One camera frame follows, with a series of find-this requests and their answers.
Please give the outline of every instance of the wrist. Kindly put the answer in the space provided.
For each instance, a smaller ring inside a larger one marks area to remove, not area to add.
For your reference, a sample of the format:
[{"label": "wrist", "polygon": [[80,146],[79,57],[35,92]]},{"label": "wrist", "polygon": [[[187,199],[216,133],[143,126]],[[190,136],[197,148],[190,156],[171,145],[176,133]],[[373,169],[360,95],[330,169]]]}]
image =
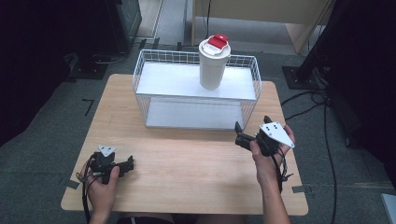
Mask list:
[{"label": "wrist", "polygon": [[109,213],[95,213],[92,212],[90,224],[105,224],[110,217]]},{"label": "wrist", "polygon": [[280,194],[279,191],[279,185],[277,184],[277,180],[271,180],[271,181],[265,181],[264,183],[260,183],[260,186],[262,187],[262,193],[268,194],[268,193],[277,193]]}]

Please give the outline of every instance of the hand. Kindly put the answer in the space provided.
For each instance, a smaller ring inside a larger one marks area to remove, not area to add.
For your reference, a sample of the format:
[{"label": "hand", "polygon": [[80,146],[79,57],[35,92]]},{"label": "hand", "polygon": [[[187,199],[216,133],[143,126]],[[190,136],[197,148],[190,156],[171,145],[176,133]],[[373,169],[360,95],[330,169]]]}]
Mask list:
[{"label": "hand", "polygon": [[[87,162],[81,169],[81,177],[84,177]],[[120,167],[115,166],[110,174],[107,185],[102,184],[101,180],[95,180],[93,176],[89,176],[86,186],[88,187],[88,197],[92,205],[92,218],[90,223],[106,223],[110,217],[114,202],[116,201],[117,181],[119,179]]]},{"label": "hand", "polygon": [[[288,125],[285,125],[284,129],[291,141],[295,143],[294,134],[291,128]],[[282,145],[280,148],[285,156],[290,150],[290,147],[288,147],[287,145]],[[257,180],[259,181],[259,184],[262,186],[262,188],[273,187],[274,185],[278,188],[276,178],[276,166],[274,165],[273,159],[271,157],[264,157],[262,155],[260,147],[256,141],[250,142],[250,150],[253,155],[253,160],[256,163]],[[280,165],[282,160],[282,157],[279,153],[276,153],[274,155],[278,165]]]}]

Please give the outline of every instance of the cup lid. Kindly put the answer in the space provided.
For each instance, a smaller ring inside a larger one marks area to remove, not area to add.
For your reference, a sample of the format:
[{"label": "cup lid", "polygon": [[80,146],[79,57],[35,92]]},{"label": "cup lid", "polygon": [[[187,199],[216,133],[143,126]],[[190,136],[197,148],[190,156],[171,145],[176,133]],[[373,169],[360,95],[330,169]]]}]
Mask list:
[{"label": "cup lid", "polygon": [[211,56],[220,56],[224,49],[229,48],[228,37],[222,34],[216,34],[210,36],[207,40],[204,40],[202,45],[202,50]]}]

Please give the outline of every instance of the white cup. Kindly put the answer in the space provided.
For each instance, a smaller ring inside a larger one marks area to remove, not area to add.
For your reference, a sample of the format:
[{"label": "white cup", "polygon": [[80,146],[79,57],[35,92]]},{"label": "white cup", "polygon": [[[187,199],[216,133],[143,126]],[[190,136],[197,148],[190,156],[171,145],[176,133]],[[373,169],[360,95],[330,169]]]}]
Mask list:
[{"label": "white cup", "polygon": [[209,38],[199,45],[200,83],[204,88],[214,90],[221,83],[225,64],[231,57],[231,48],[227,44],[223,49],[216,49],[208,43]]}]

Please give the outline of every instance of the finger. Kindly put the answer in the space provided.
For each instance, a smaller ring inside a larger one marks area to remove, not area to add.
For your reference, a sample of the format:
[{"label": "finger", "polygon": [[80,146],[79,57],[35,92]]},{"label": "finger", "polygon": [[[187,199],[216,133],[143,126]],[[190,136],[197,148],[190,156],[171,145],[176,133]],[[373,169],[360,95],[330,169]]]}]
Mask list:
[{"label": "finger", "polygon": [[111,188],[115,188],[117,186],[117,180],[119,179],[119,174],[120,174],[120,167],[119,166],[113,167],[110,174],[110,180],[108,181],[108,185]]},{"label": "finger", "polygon": [[256,141],[250,141],[249,145],[250,145],[250,151],[253,155],[260,155],[262,153]]},{"label": "finger", "polygon": [[87,161],[84,163],[84,165],[82,165],[81,171],[79,172],[79,176],[81,176],[81,178],[84,178],[85,175],[85,169],[87,167]]},{"label": "finger", "polygon": [[285,129],[286,134],[289,136],[289,138],[291,139],[291,141],[293,143],[295,143],[295,139],[294,139],[294,133],[293,130],[289,127],[289,125],[285,125],[285,127],[283,127],[283,129]]}]

